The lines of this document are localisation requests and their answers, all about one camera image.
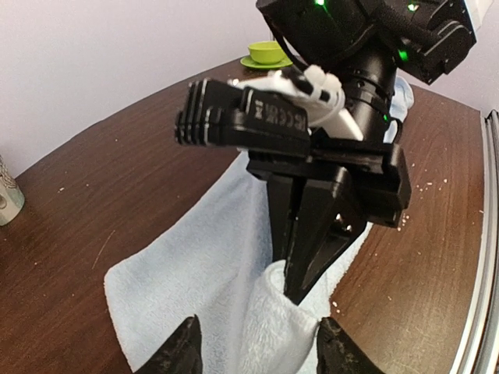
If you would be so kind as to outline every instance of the silver canister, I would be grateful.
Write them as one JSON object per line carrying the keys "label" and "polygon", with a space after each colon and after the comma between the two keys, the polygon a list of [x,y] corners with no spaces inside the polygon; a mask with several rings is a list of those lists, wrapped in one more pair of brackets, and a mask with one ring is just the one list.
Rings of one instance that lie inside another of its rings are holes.
{"label": "silver canister", "polygon": [[24,195],[0,156],[0,226],[16,218],[23,205]]}

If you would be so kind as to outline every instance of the white wall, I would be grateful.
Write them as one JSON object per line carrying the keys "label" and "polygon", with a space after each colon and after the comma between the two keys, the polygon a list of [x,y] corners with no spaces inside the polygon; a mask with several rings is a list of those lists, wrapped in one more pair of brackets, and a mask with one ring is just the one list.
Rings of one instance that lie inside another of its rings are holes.
{"label": "white wall", "polygon": [[0,153],[18,175],[89,125],[268,38],[254,0],[3,0]]}
{"label": "white wall", "polygon": [[499,110],[499,0],[490,8],[489,5],[490,0],[479,0],[479,18],[483,22],[476,31],[478,42],[450,75],[442,76],[431,86],[402,75],[410,83],[467,104],[483,115]]}

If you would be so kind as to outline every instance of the wood grain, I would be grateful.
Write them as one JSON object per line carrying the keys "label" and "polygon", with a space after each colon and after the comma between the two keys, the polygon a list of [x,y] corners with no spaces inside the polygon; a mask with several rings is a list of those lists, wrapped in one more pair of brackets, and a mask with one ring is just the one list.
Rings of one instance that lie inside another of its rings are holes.
{"label": "wood grain", "polygon": [[375,227],[332,315],[386,373],[448,373],[476,276],[483,149],[477,111],[414,88],[402,135],[413,187],[401,230]]}
{"label": "wood grain", "polygon": [[[252,73],[231,62],[201,76]],[[0,228],[0,372],[130,372],[104,274],[174,224],[235,156],[174,144],[185,94],[182,82],[139,101],[18,178],[27,206]],[[403,141],[413,184],[434,186],[415,191],[403,231],[373,230],[334,294],[340,323],[388,372],[441,372],[455,349],[480,240],[478,123],[476,112],[416,91]]]}

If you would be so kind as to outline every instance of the brown table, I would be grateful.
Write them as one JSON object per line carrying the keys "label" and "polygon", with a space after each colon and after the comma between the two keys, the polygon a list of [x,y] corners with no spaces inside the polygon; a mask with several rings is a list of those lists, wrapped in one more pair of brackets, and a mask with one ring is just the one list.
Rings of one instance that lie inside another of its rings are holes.
{"label": "brown table", "polygon": [[[237,62],[202,74],[251,75]],[[18,178],[27,205],[0,228],[0,372],[130,372],[104,274],[172,226],[236,155],[175,145],[185,94],[182,82],[137,102]],[[374,228],[331,300],[382,369],[444,373],[480,245],[480,117],[434,93],[415,88],[415,95],[402,137],[414,185],[405,226]]]}

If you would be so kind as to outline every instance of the green bowl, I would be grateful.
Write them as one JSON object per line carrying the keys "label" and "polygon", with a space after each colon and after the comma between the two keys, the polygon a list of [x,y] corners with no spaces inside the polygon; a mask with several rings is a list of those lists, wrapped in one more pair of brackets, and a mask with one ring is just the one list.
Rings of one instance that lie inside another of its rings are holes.
{"label": "green bowl", "polygon": [[277,41],[259,41],[248,46],[249,56],[262,65],[272,65],[280,62],[286,53]]}

